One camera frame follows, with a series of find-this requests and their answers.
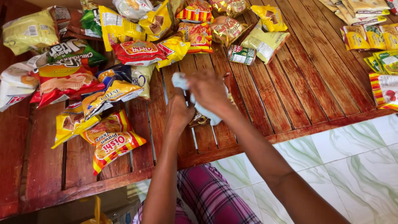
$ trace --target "tin can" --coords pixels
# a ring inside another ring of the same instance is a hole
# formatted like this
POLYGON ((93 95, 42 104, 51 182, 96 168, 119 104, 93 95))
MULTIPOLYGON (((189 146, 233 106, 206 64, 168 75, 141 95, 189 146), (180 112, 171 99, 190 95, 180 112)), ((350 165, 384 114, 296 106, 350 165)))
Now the tin can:
POLYGON ((228 50, 228 60, 245 65, 252 65, 254 63, 254 59, 256 59, 256 53, 256 49, 232 44, 228 50))

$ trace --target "person's right hand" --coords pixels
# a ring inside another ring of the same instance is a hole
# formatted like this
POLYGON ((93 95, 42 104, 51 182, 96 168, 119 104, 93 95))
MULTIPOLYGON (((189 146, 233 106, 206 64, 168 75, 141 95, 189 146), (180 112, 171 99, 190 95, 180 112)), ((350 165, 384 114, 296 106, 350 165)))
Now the person's right hand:
POLYGON ((198 71, 186 75, 185 78, 189 91, 204 108, 221 117, 223 111, 231 107, 222 77, 217 76, 212 70, 198 71))

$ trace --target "human arm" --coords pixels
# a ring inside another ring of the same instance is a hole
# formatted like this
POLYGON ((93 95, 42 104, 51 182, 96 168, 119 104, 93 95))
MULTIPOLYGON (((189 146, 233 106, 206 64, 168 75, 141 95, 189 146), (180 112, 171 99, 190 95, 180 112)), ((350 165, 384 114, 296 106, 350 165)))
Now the human arm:
POLYGON ((163 144, 142 211, 142 223, 174 223, 176 214, 177 148, 195 109, 187 106, 183 90, 176 88, 166 109, 163 144))
POLYGON ((187 76, 196 101, 235 133, 248 159, 296 224, 349 223, 314 191, 280 153, 225 97, 222 79, 211 71, 187 76))

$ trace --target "hand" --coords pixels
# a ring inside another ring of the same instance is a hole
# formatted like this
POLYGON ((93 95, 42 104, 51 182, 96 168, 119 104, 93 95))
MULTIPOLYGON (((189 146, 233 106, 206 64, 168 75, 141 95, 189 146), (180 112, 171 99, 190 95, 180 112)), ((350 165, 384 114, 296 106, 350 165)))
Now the hand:
POLYGON ((222 117, 223 111, 232 106, 225 93, 222 77, 212 70, 198 71, 185 78, 196 101, 217 116, 222 117))
POLYGON ((182 133, 187 124, 192 120, 195 114, 193 104, 185 102, 184 91, 176 88, 174 96, 168 100, 166 108, 166 128, 165 131, 177 131, 182 133))

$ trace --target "wooden table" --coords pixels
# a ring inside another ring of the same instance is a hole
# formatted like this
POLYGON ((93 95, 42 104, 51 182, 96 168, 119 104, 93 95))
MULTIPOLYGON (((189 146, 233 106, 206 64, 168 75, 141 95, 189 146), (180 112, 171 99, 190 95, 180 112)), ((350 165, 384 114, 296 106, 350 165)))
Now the wooden table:
MULTIPOLYGON (((40 10, 21 0, 5 1, 0 21, 40 10)), ((150 178, 161 150, 166 98, 173 94, 171 77, 175 71, 191 73, 211 68, 219 75, 231 71, 232 95, 239 110, 272 143, 395 113, 375 110, 368 78, 371 69, 363 60, 371 53, 346 51, 339 31, 343 21, 318 0, 250 3, 279 6, 289 27, 291 36, 273 61, 264 65, 257 59, 252 66, 230 63, 225 49, 214 43, 213 54, 186 55, 160 73, 154 71, 150 81, 152 100, 147 103, 134 99, 120 105, 126 108, 134 130, 148 143, 112 162, 98 177, 92 174, 94 148, 81 137, 50 149, 55 116, 68 102, 36 110, 25 99, 0 113, 0 218, 150 178)), ((237 19, 248 24, 257 21, 250 11, 237 19)), ((387 24, 398 22, 396 16, 387 19, 387 24)), ((1 70, 30 57, 15 57, 8 48, 0 48, 1 70)), ((178 149, 179 169, 243 152, 223 123, 193 130, 197 146, 192 130, 186 128, 178 149)))

